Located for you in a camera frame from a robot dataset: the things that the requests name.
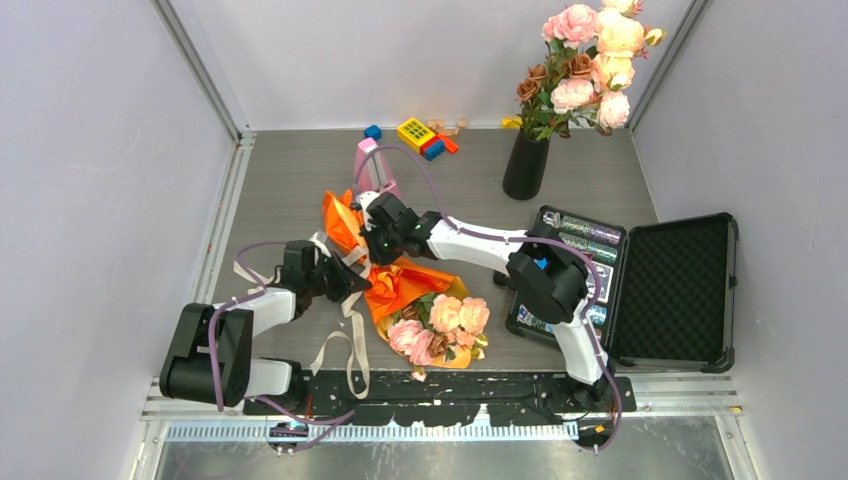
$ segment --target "red toy block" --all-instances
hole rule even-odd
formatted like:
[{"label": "red toy block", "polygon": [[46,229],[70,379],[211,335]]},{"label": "red toy block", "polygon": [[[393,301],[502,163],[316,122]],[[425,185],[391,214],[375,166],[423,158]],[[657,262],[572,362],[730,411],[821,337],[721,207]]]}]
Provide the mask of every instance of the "red toy block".
[{"label": "red toy block", "polygon": [[453,140],[451,140],[450,138],[448,138],[448,137],[446,137],[446,136],[442,135],[441,133],[437,133],[437,134],[436,134],[436,138],[439,138],[439,139],[441,139],[443,142],[445,142],[445,150],[447,150],[448,152],[450,152],[450,154],[451,154],[451,155],[453,155],[454,153],[456,153],[456,152],[458,152],[458,151],[459,151],[459,145],[457,145],[456,143],[454,143],[454,141],[453,141]]},{"label": "red toy block", "polygon": [[430,148],[430,145],[432,145],[432,144],[434,144],[434,143],[436,143],[436,142],[438,142],[438,141],[439,141],[439,137],[438,137],[438,135],[434,136],[434,137],[433,137],[433,138],[431,138],[430,140],[427,140],[427,141],[424,143],[424,145],[421,145],[420,147],[418,147],[418,154],[423,156],[423,155],[424,155],[424,152],[425,152],[428,148]]}]

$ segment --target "case lid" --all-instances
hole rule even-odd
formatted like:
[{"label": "case lid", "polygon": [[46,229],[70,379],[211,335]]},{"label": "case lid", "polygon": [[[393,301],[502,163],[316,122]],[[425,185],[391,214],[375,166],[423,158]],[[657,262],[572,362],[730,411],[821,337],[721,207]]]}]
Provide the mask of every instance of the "case lid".
[{"label": "case lid", "polygon": [[737,237],[727,213],[632,229],[605,337],[612,358],[728,370]]}]

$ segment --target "yellow toy block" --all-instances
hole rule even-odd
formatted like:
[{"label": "yellow toy block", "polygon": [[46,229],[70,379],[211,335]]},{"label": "yellow toy block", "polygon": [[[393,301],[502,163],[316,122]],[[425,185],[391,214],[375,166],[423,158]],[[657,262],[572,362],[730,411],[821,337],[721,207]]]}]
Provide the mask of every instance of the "yellow toy block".
[{"label": "yellow toy block", "polygon": [[501,120],[502,128],[521,128],[521,118],[506,117]]},{"label": "yellow toy block", "polygon": [[429,142],[436,136],[432,130],[419,122],[417,118],[412,117],[403,122],[398,127],[398,138],[409,145],[416,152],[421,151],[421,146]]}]

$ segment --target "flower bouquet wrapper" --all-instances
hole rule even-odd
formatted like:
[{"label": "flower bouquet wrapper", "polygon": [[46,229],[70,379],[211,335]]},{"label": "flower bouquet wrapper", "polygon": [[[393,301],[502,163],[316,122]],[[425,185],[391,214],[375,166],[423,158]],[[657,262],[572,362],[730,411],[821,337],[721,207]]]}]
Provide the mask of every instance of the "flower bouquet wrapper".
[{"label": "flower bouquet wrapper", "polygon": [[[346,255],[356,247],[366,246],[365,239],[359,233],[364,220],[360,212],[350,208],[352,200],[353,193],[350,190],[341,197],[328,191],[324,195],[322,205],[327,236]],[[365,303],[371,311],[377,334],[387,343],[390,343],[389,328],[397,321],[400,312],[418,303],[416,301],[422,297],[432,301],[432,294],[445,294],[462,301],[469,296],[465,284],[456,275],[421,267],[406,257],[399,258],[389,266],[372,265],[368,281],[373,287],[365,291]],[[472,350],[475,348],[477,347],[454,346],[453,355],[434,356],[432,363],[427,366],[467,368],[471,364]]]}]

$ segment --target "black carrying case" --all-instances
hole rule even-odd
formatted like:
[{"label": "black carrying case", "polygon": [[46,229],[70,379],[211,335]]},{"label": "black carrying case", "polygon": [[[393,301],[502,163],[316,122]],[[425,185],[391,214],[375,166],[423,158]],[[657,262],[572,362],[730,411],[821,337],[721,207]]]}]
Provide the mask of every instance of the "black carrying case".
[{"label": "black carrying case", "polygon": [[[730,370],[735,361],[733,289],[739,238],[732,215],[640,226],[628,232],[546,205],[536,222],[556,221],[561,233],[575,235],[561,228],[563,216],[620,234],[617,245],[607,245],[617,252],[615,261],[594,255],[593,261],[612,267],[612,275],[607,301],[598,303],[606,309],[603,323],[599,325],[598,308],[589,315],[612,359],[623,366],[703,373]],[[557,347],[550,326],[529,314],[517,295],[506,326],[516,335]]]}]

